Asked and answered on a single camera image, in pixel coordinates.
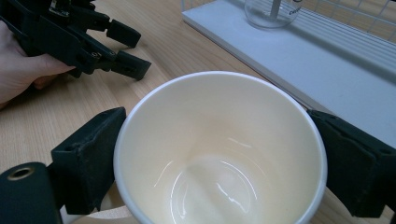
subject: table surface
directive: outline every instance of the table surface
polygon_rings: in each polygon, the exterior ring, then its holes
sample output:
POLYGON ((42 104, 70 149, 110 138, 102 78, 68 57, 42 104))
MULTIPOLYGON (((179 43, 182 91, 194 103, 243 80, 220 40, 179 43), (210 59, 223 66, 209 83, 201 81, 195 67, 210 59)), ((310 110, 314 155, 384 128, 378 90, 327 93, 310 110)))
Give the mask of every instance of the table surface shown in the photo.
MULTIPOLYGON (((0 111, 0 172, 28 161, 51 163, 50 151, 95 115, 124 106, 127 113, 150 91, 175 77, 224 70, 262 78, 234 56, 190 28, 181 19, 179 0, 100 0, 96 10, 134 27, 142 34, 128 49, 101 32, 89 34, 115 51, 125 50, 152 62, 145 78, 133 80, 112 72, 95 71, 75 79, 60 76, 42 91, 28 90, 0 111)), ((96 215, 127 217, 125 207, 96 215)), ((326 190, 311 223, 389 223, 381 218, 352 217, 326 190)))

